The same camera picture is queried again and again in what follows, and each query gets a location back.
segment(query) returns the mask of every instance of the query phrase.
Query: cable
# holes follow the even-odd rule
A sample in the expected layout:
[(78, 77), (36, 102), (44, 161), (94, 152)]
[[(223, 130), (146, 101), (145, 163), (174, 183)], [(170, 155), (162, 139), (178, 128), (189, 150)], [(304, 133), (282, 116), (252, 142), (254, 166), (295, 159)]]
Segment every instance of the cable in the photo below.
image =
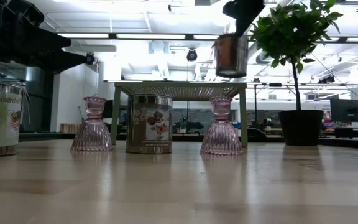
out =
[(312, 55), (316, 58), (316, 60), (334, 77), (336, 78), (336, 80), (338, 80), (343, 86), (345, 86), (351, 93), (353, 93), (355, 96), (358, 97), (358, 94), (355, 93), (352, 89), (350, 89), (349, 87), (347, 87), (347, 85), (345, 83), (343, 83), (340, 79), (338, 79), (337, 76), (334, 75), (334, 73), (332, 71), (330, 71), (323, 63), (321, 63), (321, 61), (312, 53)]

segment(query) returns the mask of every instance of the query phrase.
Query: desk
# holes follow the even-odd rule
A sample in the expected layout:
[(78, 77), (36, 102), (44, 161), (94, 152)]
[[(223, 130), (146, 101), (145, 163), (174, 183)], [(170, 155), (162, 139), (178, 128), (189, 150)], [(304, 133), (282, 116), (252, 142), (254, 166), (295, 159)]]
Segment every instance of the desk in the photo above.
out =
[(335, 138), (357, 138), (358, 128), (336, 128)]
[(211, 82), (116, 82), (114, 105), (112, 107), (111, 143), (116, 144), (117, 119), (119, 116), (121, 92), (132, 94), (156, 94), (171, 96), (173, 101), (209, 101), (211, 97), (235, 97), (240, 95), (241, 145), (247, 147), (247, 116), (246, 116), (246, 83), (211, 83)]

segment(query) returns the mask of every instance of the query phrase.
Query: black plant pot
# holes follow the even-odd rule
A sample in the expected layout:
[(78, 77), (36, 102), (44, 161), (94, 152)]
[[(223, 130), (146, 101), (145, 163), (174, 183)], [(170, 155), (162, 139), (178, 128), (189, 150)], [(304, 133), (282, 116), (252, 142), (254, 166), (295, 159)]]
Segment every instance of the black plant pot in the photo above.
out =
[(322, 110), (291, 110), (278, 113), (288, 146), (316, 146), (323, 120)]

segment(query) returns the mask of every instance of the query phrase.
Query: pink glass candle holder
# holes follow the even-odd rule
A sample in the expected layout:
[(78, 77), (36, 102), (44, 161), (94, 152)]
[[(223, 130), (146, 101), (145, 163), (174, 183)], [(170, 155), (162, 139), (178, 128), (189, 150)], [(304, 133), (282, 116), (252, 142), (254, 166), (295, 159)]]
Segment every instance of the pink glass candle holder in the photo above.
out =
[(233, 125), (229, 122), (232, 98), (214, 97), (209, 100), (215, 122), (209, 127), (200, 154), (238, 156), (242, 154), (241, 143)]
[(71, 151), (108, 151), (112, 150), (110, 133), (102, 121), (103, 97), (85, 97), (87, 119), (82, 123), (74, 137)]

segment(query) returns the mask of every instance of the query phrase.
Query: ceiling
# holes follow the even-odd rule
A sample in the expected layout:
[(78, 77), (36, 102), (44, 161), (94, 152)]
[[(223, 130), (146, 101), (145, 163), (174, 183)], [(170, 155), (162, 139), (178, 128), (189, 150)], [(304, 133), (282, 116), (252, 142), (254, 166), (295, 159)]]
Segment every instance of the ceiling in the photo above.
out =
[[(52, 32), (222, 34), (233, 29), (233, 20), (221, 13), (222, 6), (228, 0), (220, 0), (211, 6), (195, 6), (200, 3), (195, 0), (30, 0), (30, 2), (45, 14), (42, 28)], [(270, 7), (275, 5), (267, 5), (260, 16), (268, 15)], [(334, 6), (332, 9), (344, 14), (337, 21), (341, 35), (358, 35), (357, 9), (358, 6)], [(334, 27), (328, 28), (328, 34), (338, 35)], [(204, 61), (213, 59), (212, 42), (173, 40), (164, 42), (166, 54), (163, 59), (150, 51), (151, 41), (148, 40), (73, 40), (72, 45), (77, 51), (88, 51), (92, 46), (115, 45), (117, 56), (115, 58), (120, 60), (122, 74), (128, 76), (142, 74), (145, 79), (147, 75), (153, 74), (153, 71), (158, 71), (161, 60), (167, 63), (170, 73), (176, 71), (172, 79), (176, 80), (181, 76), (179, 79), (188, 80), (187, 70), (194, 72)], [(172, 46), (181, 46), (183, 50), (170, 50)], [(189, 48), (196, 50), (198, 54), (196, 62), (187, 61)], [(269, 65), (257, 64), (256, 56), (259, 53), (249, 55), (247, 81), (252, 81), (255, 77), (262, 82), (290, 81), (290, 68), (280, 66), (272, 69)], [(358, 64), (358, 44), (327, 44), (326, 46), (319, 44), (313, 53), (324, 66), (319, 62), (305, 65), (301, 82), (317, 82), (319, 74), (326, 74), (324, 71), (327, 68), (332, 68), (339, 77), (346, 80), (350, 69)]]

